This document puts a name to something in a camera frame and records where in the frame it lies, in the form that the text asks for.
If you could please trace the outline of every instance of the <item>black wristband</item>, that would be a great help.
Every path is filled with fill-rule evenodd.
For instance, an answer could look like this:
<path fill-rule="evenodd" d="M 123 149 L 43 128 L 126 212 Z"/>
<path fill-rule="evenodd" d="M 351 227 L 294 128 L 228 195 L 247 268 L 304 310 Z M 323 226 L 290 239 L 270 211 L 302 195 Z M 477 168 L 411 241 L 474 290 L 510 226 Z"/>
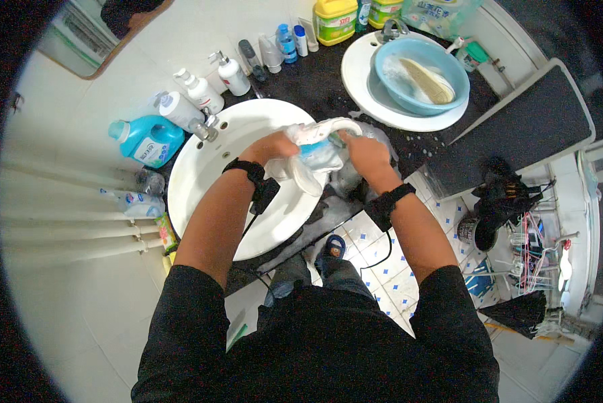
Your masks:
<path fill-rule="evenodd" d="M 264 181 L 265 169 L 263 166 L 249 161 L 239 161 L 238 157 L 225 166 L 223 173 L 234 169 L 244 170 L 247 173 L 249 181 L 254 183 L 254 193 L 252 194 L 253 204 L 250 207 L 250 213 L 254 215 L 263 214 L 279 192 L 279 183 L 273 178 Z"/>
<path fill-rule="evenodd" d="M 380 231 L 386 232 L 391 229 L 391 212 L 396 208 L 396 202 L 410 193 L 416 193 L 416 188 L 409 183 L 404 183 L 393 189 L 382 193 L 364 206 L 364 211 L 371 220 L 376 223 Z"/>
<path fill-rule="evenodd" d="M 239 157 L 236 157 L 225 166 L 222 173 L 229 170 L 244 170 L 248 174 L 250 182 L 254 183 L 255 189 L 261 188 L 264 183 L 265 169 L 260 164 L 251 163 L 249 161 L 239 161 Z"/>

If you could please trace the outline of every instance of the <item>shoe insole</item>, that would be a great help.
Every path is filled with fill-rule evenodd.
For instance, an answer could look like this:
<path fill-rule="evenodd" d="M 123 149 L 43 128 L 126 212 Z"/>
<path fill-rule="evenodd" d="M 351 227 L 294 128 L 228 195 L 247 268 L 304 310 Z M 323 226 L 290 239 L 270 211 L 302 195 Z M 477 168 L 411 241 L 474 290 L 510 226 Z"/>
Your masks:
<path fill-rule="evenodd" d="M 441 83 L 434 76 L 434 73 L 422 67 L 420 63 L 404 57 L 400 58 L 400 63 L 433 103 L 443 105 L 454 100 L 454 94 L 451 90 Z"/>

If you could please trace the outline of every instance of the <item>yellow bottle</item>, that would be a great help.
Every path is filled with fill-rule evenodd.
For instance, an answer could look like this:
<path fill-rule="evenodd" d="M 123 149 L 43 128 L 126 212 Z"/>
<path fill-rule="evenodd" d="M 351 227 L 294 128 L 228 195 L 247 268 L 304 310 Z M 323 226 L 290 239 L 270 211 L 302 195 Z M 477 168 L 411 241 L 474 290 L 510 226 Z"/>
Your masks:
<path fill-rule="evenodd" d="M 402 9 L 402 0 L 373 0 L 369 12 L 369 24 L 381 29 L 389 18 L 398 18 Z"/>
<path fill-rule="evenodd" d="M 358 15 L 357 0 L 317 0 L 313 6 L 315 36 L 331 46 L 353 36 Z"/>

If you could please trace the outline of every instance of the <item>sink basin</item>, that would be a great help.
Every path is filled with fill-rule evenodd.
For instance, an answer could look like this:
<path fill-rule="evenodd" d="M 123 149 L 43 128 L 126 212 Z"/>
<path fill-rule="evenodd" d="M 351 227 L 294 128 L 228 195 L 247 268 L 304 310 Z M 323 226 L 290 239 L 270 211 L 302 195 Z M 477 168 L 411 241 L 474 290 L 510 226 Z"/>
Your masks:
<path fill-rule="evenodd" d="M 181 150 L 169 179 L 169 218 L 182 237 L 194 208 L 223 168 L 254 141 L 293 123 L 313 123 L 299 107 L 276 99 L 241 102 L 218 114 L 217 140 L 203 142 L 192 136 Z M 315 173 L 325 185 L 327 173 Z M 310 217 L 319 197 L 310 196 L 292 179 L 279 181 L 281 189 L 273 202 L 252 224 L 234 255 L 235 261 L 251 259 L 272 250 L 301 227 Z M 252 219 L 248 213 L 246 224 Z"/>
<path fill-rule="evenodd" d="M 400 35 L 405 37 L 438 44 L 416 32 Z M 375 55 L 383 46 L 381 38 L 380 31 L 364 35 L 351 44 L 342 57 L 342 82 L 351 99 L 377 121 L 411 132 L 436 132 L 456 123 L 465 113 L 468 100 L 440 115 L 420 116 L 403 109 L 391 98 L 375 70 Z"/>

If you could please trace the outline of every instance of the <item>mirror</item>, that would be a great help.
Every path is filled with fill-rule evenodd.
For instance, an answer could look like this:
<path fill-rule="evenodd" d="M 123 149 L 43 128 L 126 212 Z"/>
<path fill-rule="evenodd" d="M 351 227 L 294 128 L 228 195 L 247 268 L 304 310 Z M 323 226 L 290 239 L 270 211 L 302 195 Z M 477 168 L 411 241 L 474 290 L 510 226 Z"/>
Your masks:
<path fill-rule="evenodd" d="M 68 0 L 37 50 L 76 76 L 92 80 L 173 0 Z"/>

